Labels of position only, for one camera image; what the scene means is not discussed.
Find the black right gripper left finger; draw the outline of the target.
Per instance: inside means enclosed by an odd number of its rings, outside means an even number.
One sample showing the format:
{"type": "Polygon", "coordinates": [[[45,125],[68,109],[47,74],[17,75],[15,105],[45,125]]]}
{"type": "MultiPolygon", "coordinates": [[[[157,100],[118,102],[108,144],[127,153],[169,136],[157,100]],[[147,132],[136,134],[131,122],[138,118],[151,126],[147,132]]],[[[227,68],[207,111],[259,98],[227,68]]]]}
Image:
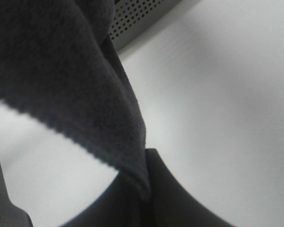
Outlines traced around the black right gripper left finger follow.
{"type": "Polygon", "coordinates": [[[152,227],[151,204],[140,200],[134,188],[118,174],[90,206],[63,227],[152,227]]]}

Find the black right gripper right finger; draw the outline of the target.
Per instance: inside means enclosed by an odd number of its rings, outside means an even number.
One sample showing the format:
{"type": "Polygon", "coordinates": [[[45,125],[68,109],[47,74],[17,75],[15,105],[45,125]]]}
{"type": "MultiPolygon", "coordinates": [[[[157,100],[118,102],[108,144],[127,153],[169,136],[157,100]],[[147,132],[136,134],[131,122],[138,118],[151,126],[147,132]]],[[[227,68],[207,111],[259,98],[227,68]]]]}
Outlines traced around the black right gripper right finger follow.
{"type": "Polygon", "coordinates": [[[146,150],[151,200],[146,220],[150,227],[231,227],[176,180],[154,148],[146,150]]]}

